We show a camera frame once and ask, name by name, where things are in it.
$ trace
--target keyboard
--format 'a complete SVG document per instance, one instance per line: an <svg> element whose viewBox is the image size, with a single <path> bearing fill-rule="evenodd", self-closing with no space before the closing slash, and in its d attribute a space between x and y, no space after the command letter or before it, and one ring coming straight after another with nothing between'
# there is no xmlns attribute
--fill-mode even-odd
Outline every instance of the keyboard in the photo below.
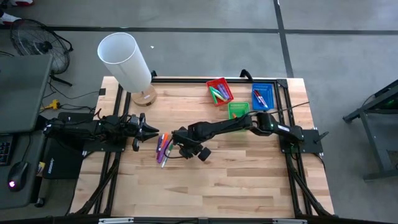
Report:
<svg viewBox="0 0 398 224"><path fill-rule="evenodd" d="M8 166L14 152L15 137L11 134L0 135L0 166Z"/></svg>

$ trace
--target computer mouse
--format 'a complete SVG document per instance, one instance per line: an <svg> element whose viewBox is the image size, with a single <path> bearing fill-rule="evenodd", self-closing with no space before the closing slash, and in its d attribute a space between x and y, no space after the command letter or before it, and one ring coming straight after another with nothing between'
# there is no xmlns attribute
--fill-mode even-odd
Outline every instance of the computer mouse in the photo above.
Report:
<svg viewBox="0 0 398 224"><path fill-rule="evenodd" d="M8 189L10 189L10 191L18 192L25 187L28 166L28 162L20 161L11 167L7 179Z"/></svg>

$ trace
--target black fan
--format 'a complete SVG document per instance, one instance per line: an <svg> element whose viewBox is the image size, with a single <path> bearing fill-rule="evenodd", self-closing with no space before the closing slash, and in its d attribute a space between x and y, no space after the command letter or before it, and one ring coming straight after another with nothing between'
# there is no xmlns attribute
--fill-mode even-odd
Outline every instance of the black fan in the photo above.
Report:
<svg viewBox="0 0 398 224"><path fill-rule="evenodd" d="M51 54L53 56L51 77L55 81L72 85L54 77L67 70L70 63L69 52L72 44L60 37L46 25L32 19L18 19L11 24L11 42L19 55Z"/></svg>

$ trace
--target red basket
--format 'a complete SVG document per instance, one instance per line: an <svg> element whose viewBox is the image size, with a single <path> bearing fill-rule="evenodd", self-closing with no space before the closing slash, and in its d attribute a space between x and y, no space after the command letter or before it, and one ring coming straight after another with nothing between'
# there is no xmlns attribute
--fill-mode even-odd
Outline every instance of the red basket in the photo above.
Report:
<svg viewBox="0 0 398 224"><path fill-rule="evenodd" d="M219 84L223 84L225 86L226 91L228 92L228 95L229 95L229 100L222 101L216 97L217 103L215 103L215 106L227 104L234 99L234 96L232 95L231 90L229 89L228 83L226 82L225 78L219 78L216 80L206 82L207 89L209 89L210 86L215 89L218 89L217 85L219 85Z"/></svg>

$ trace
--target green basket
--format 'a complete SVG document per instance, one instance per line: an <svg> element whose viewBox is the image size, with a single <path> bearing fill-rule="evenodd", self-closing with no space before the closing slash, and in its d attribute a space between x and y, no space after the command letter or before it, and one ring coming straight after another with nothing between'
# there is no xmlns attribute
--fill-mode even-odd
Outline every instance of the green basket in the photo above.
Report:
<svg viewBox="0 0 398 224"><path fill-rule="evenodd" d="M230 119L233 119L232 115L233 113L237 117L241 117L249 111L250 111L250 105L248 102L228 103L228 114Z"/></svg>

